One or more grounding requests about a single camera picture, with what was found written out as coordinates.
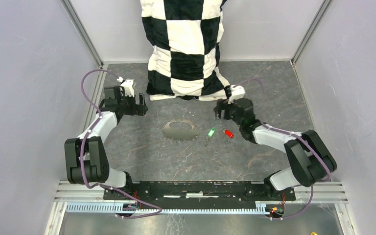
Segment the green tag key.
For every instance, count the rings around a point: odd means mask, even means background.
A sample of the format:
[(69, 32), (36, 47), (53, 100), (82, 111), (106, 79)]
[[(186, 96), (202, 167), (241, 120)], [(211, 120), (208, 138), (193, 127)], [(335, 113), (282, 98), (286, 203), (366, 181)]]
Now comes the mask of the green tag key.
[(207, 133), (207, 135), (206, 135), (206, 137), (205, 137), (205, 147), (208, 146), (208, 142), (209, 142), (210, 138), (211, 138), (214, 134), (215, 134), (215, 129), (214, 129), (214, 128), (211, 128), (211, 129), (208, 131), (208, 133)]

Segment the large metal keyring plate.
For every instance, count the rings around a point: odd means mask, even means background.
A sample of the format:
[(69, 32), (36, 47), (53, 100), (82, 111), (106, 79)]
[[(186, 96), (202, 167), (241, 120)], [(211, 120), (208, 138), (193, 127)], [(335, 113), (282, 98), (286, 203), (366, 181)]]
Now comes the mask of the large metal keyring plate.
[[(190, 126), (189, 130), (176, 129), (171, 127), (173, 123), (184, 123)], [(191, 141), (197, 138), (198, 132), (195, 125), (187, 119), (175, 118), (170, 120), (162, 128), (162, 132), (166, 138), (178, 141)]]

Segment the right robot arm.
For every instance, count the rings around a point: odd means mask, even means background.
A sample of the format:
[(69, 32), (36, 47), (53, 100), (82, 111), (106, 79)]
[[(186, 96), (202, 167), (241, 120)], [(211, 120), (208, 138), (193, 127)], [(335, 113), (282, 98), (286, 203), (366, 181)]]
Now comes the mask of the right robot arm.
[(249, 99), (241, 98), (233, 103), (219, 100), (214, 113), (218, 119), (233, 120), (246, 141), (286, 154), (289, 167), (263, 180), (263, 194), (270, 200), (277, 199), (287, 188), (308, 188), (317, 182), (329, 181), (337, 169), (334, 157), (316, 131), (291, 132), (262, 122), (256, 118)]

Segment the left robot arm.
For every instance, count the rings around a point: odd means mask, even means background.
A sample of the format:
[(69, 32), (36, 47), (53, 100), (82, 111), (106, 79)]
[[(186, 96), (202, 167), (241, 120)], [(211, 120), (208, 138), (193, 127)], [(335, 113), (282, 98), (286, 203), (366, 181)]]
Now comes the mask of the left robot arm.
[(71, 184), (88, 188), (116, 188), (116, 194), (126, 200), (133, 196), (134, 186), (128, 182), (127, 172), (109, 166), (104, 142), (124, 115), (144, 116), (148, 107), (144, 94), (140, 93), (138, 99), (134, 95), (126, 96), (123, 86), (107, 87), (104, 94), (90, 126), (64, 143), (67, 179)]

